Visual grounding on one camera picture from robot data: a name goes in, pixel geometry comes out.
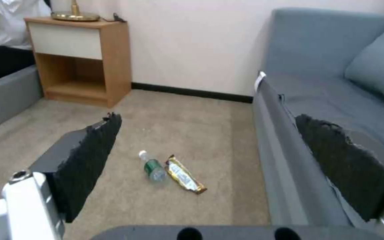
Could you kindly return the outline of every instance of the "floor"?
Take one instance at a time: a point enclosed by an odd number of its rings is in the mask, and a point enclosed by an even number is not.
[[[97,122],[107,109],[40,100],[0,125],[0,190],[61,135]],[[118,225],[269,224],[250,104],[133,90],[111,111],[123,117],[105,170],[66,240]],[[208,190],[151,184],[137,154],[175,154]]]

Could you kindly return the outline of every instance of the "lamp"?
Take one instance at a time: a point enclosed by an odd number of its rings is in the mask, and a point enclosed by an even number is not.
[[[72,0],[70,12],[52,12],[51,17],[57,20],[77,21],[77,22],[93,22],[98,21],[100,16],[94,13],[81,12],[76,0]]]

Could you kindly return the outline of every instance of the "white bedsheet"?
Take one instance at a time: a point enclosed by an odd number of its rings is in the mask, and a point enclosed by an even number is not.
[[[0,0],[0,45],[31,49],[23,18],[50,14],[44,0]]]

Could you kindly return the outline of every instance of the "gold wrapper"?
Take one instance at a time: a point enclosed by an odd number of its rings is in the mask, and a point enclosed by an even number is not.
[[[171,155],[166,161],[165,169],[167,173],[186,190],[196,194],[204,193],[207,188],[198,182],[189,170],[181,164],[174,155]]]

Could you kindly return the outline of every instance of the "gray sofa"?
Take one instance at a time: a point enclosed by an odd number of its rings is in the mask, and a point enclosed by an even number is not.
[[[35,65],[0,78],[0,124],[28,108],[42,96]]]
[[[355,226],[373,231],[321,171],[295,125],[300,114],[346,129],[384,164],[384,99],[344,78],[345,68],[384,32],[384,15],[283,8],[273,12],[253,100],[273,225]]]

